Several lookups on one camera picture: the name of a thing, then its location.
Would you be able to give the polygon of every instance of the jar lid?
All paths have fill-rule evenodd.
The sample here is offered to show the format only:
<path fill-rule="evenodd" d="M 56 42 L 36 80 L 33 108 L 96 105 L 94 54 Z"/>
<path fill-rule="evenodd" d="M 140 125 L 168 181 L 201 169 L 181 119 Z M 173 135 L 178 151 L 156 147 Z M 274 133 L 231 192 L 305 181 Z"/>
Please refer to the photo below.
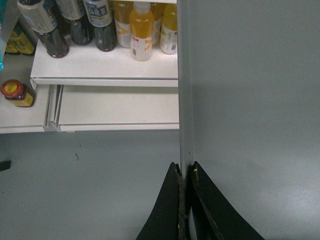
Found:
<path fill-rule="evenodd" d="M 1 93 L 8 98 L 15 98 L 19 96 L 24 89 L 21 82 L 15 79 L 10 79 L 1 86 Z"/>

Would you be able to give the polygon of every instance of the gray floor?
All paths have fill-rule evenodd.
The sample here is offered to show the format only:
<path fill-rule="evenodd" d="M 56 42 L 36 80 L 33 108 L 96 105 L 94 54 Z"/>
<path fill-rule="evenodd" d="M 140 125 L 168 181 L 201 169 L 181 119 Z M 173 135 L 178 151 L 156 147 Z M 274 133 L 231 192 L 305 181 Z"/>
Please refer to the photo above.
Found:
<path fill-rule="evenodd" d="M 131 240 L 146 222 L 179 131 L 0 135 L 1 240 Z"/>

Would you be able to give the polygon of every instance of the plastic bottle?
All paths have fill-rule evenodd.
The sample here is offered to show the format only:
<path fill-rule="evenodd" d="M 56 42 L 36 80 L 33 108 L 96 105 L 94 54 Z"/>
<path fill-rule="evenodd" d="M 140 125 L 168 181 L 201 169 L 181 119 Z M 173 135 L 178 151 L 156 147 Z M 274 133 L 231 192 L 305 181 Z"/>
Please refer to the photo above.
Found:
<path fill-rule="evenodd" d="M 10 39 L 13 40 L 15 47 L 21 54 L 26 56 L 35 55 L 36 47 L 31 38 L 29 38 L 29 36 L 24 32 L 19 22 L 15 25 Z"/>
<path fill-rule="evenodd" d="M 130 14 L 131 56 L 146 61 L 152 55 L 154 16 L 149 2 L 134 2 Z"/>
<path fill-rule="evenodd" d="M 18 0 L 17 5 L 51 57 L 62 58 L 68 54 L 69 45 L 58 30 L 57 20 L 45 0 Z"/>
<path fill-rule="evenodd" d="M 5 46 L 5 54 L 10 54 L 10 55 L 20 55 L 19 50 L 17 49 L 17 46 L 15 42 L 12 40 L 10 37 L 6 46 Z"/>
<path fill-rule="evenodd" d="M 154 24 L 153 24 L 153 38 L 152 44 L 155 45 L 160 39 L 160 29 L 162 24 L 162 11 L 163 3 L 152 2 L 150 4 L 150 10 L 153 14 Z"/>
<path fill-rule="evenodd" d="M 88 21 L 82 0 L 56 0 L 75 44 L 87 45 L 93 39 L 93 27 Z"/>
<path fill-rule="evenodd" d="M 162 20 L 161 50 L 166 54 L 175 54 L 178 50 L 177 4 L 168 4 Z"/>
<path fill-rule="evenodd" d="M 94 26 L 96 47 L 109 52 L 117 45 L 115 20 L 106 0 L 84 0 L 86 14 Z"/>
<path fill-rule="evenodd" d="M 132 1 L 115 1 L 114 20 L 118 43 L 124 48 L 130 48 L 130 13 L 134 9 Z"/>

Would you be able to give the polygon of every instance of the orange juice bottle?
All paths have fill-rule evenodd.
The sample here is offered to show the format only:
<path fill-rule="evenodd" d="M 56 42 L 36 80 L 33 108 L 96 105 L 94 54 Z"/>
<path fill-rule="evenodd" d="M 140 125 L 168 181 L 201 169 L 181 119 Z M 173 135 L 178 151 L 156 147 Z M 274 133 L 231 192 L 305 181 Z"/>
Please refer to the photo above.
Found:
<path fill-rule="evenodd" d="M 160 28 L 162 24 L 162 11 L 164 3 L 151 2 L 150 10 L 153 14 L 154 24 L 153 24 L 153 40 L 152 44 L 156 44 L 160 39 Z"/>
<path fill-rule="evenodd" d="M 130 48 L 130 13 L 134 9 L 132 1 L 114 1 L 114 19 L 118 43 L 124 48 Z"/>
<path fill-rule="evenodd" d="M 154 16 L 150 11 L 150 2 L 133 3 L 130 14 L 131 56 L 138 61 L 146 61 L 152 55 Z"/>
<path fill-rule="evenodd" d="M 166 54 L 175 54 L 178 49 L 177 4 L 168 4 L 164 10 L 160 47 Z"/>

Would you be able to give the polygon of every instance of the store shelf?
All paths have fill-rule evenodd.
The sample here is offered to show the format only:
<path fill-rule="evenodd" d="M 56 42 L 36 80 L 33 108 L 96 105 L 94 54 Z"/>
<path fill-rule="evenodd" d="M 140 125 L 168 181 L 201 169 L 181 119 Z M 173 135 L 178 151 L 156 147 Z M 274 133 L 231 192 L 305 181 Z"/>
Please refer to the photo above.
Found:
<path fill-rule="evenodd" d="M 0 85 L 6 80 L 17 79 L 30 86 L 33 57 L 5 55 L 4 70 L 0 71 Z M 39 86 L 32 107 L 16 107 L 0 94 L 0 134 L 44 132 L 50 96 L 49 85 Z"/>
<path fill-rule="evenodd" d="M 138 1 L 138 2 L 150 2 L 150 0 L 128 0 L 128 1 Z M 165 3 L 165 4 L 176 4 L 177 0 L 152 0 L 153 3 Z"/>
<path fill-rule="evenodd" d="M 177 87 L 63 86 L 61 131 L 179 129 Z"/>
<path fill-rule="evenodd" d="M 148 61 L 134 60 L 130 50 L 119 44 L 113 51 L 102 52 L 93 40 L 86 46 L 74 44 L 67 38 L 70 50 L 63 58 L 49 56 L 39 41 L 31 72 L 36 84 L 121 86 L 121 87 L 177 87 L 178 56 L 153 48 Z"/>

